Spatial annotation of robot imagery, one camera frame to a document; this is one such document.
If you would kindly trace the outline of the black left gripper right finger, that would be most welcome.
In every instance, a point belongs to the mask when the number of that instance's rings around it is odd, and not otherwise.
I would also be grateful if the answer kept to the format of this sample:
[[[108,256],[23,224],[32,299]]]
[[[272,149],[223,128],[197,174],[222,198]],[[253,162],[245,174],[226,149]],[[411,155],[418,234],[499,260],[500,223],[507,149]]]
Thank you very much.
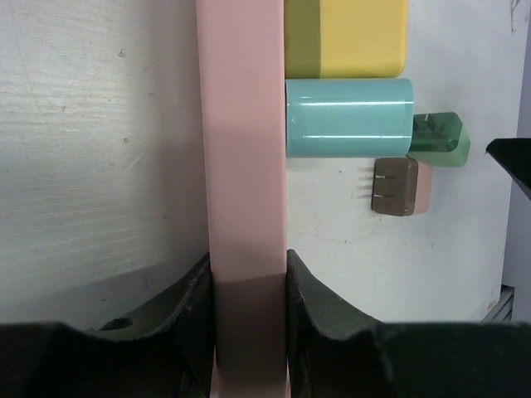
[[[293,397],[527,397],[527,323],[383,323],[287,253]]]

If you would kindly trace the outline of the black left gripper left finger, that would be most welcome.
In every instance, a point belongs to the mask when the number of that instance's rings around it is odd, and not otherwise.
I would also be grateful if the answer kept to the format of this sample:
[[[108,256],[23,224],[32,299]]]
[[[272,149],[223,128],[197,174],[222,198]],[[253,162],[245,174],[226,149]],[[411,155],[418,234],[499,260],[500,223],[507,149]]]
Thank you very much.
[[[208,397],[215,351],[210,258],[99,329],[1,326],[3,397]]]

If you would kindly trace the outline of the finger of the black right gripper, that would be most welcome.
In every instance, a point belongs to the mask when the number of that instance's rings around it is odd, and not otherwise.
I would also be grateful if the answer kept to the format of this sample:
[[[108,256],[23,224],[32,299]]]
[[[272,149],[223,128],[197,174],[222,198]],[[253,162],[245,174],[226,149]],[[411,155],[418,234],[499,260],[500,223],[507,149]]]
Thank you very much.
[[[531,139],[496,138],[486,152],[512,177],[525,195],[531,195]]]

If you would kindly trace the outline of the brown-pink plug block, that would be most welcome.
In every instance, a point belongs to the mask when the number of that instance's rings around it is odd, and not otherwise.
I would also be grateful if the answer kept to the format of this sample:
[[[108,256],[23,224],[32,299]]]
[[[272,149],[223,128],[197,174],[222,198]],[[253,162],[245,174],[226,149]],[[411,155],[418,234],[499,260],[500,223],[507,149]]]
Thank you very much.
[[[429,210],[433,166],[413,158],[378,158],[374,163],[371,209],[387,216]]]

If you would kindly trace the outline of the teal plug block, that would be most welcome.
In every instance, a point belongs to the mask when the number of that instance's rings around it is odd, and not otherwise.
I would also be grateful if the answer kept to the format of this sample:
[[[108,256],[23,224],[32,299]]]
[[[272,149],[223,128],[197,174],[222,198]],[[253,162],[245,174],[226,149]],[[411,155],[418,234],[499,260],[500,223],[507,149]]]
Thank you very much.
[[[399,158],[412,143],[408,79],[288,79],[288,158]]]

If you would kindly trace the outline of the yellow plug block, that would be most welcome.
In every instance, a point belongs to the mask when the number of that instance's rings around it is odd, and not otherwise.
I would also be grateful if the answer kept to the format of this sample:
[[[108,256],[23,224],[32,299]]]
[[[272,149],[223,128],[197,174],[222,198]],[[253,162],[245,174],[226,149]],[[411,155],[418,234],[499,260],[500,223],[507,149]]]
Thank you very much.
[[[284,2],[285,77],[394,78],[407,58],[406,0]]]

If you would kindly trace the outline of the long pink power strip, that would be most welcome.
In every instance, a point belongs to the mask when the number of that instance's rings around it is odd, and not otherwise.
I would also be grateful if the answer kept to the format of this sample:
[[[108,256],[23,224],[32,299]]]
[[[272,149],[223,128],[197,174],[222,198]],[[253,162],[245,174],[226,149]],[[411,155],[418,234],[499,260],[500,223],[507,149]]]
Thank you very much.
[[[284,8],[199,1],[196,9],[219,394],[283,397]]]

